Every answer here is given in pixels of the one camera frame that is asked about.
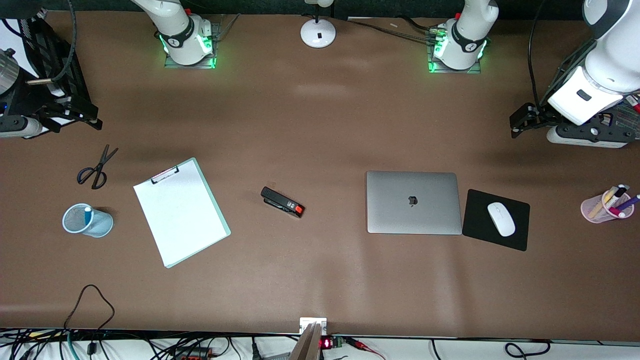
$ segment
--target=black scissors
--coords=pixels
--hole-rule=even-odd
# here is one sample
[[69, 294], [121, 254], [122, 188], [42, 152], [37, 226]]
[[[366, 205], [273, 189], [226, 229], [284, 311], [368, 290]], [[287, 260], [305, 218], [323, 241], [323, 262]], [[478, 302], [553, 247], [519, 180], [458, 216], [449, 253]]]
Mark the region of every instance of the black scissors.
[[[109, 151], [109, 144], [107, 144], [107, 146], [104, 147], [104, 151], [102, 152], [102, 157], [100, 158], [100, 162], [98, 163], [98, 165], [96, 165], [96, 167], [86, 167], [80, 170], [77, 177], [78, 184], [84, 184], [84, 182], [95, 172], [97, 174], [95, 175], [95, 179], [93, 180], [93, 185], [91, 185], [91, 188], [94, 190], [98, 190], [99, 188], [102, 188], [104, 186], [104, 183], [107, 182], [107, 174], [102, 172], [102, 167], [104, 166], [104, 164], [107, 163], [107, 161], [109, 161], [109, 159], [111, 159], [111, 157], [116, 153], [116, 151], [118, 151], [118, 148], [112, 151], [111, 154], [109, 155], [107, 155], [108, 151]], [[102, 178], [102, 182], [98, 184], [98, 180], [100, 178]]]

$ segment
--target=silver laptop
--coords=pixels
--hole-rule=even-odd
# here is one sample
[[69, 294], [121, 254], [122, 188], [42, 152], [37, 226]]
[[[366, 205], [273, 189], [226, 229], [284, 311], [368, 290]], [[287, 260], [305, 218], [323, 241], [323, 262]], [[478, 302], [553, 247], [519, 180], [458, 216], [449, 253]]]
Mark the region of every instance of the silver laptop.
[[462, 234], [456, 174], [368, 171], [367, 230], [382, 234]]

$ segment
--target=pink mesh pen holder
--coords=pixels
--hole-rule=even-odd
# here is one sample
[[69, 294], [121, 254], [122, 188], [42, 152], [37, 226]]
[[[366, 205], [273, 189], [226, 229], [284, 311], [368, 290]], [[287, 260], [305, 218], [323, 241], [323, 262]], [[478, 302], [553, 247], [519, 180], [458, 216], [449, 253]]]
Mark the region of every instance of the pink mesh pen holder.
[[[631, 205], [628, 208], [624, 209], [623, 211], [620, 211], [621, 214], [624, 214], [620, 216], [617, 216], [611, 211], [609, 211], [608, 208], [605, 208], [605, 202], [604, 202], [604, 197], [607, 195], [607, 193], [608, 192], [605, 192], [602, 195], [592, 197], [582, 202], [582, 205], [580, 205], [580, 210], [582, 211], [582, 216], [584, 216], [584, 218], [587, 219], [587, 221], [590, 221], [594, 224], [599, 224], [601, 222], [605, 222], [609, 220], [628, 218], [631, 216], [631, 214], [634, 213], [635, 205]], [[624, 193], [620, 197], [620, 199], [616, 200], [613, 203], [613, 205], [610, 206], [610, 208], [615, 208], [616, 206], [619, 206], [620, 204], [622, 204], [623, 202], [629, 199], [631, 199], [631, 197], [626, 193]]]

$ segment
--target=metal cylinder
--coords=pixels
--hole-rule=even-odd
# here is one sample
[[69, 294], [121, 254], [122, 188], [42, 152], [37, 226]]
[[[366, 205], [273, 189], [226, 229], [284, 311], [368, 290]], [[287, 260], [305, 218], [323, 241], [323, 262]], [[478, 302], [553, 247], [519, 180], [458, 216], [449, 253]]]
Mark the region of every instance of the metal cylinder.
[[12, 57], [0, 50], [0, 94], [9, 90], [18, 78], [20, 67]]

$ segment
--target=mouse pad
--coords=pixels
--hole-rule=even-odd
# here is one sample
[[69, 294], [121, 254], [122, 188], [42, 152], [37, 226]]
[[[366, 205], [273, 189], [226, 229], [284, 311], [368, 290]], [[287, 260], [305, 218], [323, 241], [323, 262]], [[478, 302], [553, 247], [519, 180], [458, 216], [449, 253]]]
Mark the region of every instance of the mouse pad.
[[[511, 218], [516, 225], [516, 232], [511, 236], [502, 237], [498, 233], [498, 229], [495, 228], [487, 210], [487, 206], [493, 202], [503, 203], [511, 214]], [[525, 202], [470, 189], [467, 193], [462, 235], [525, 251], [527, 250], [527, 237], [529, 235], [530, 208], [530, 205]]]

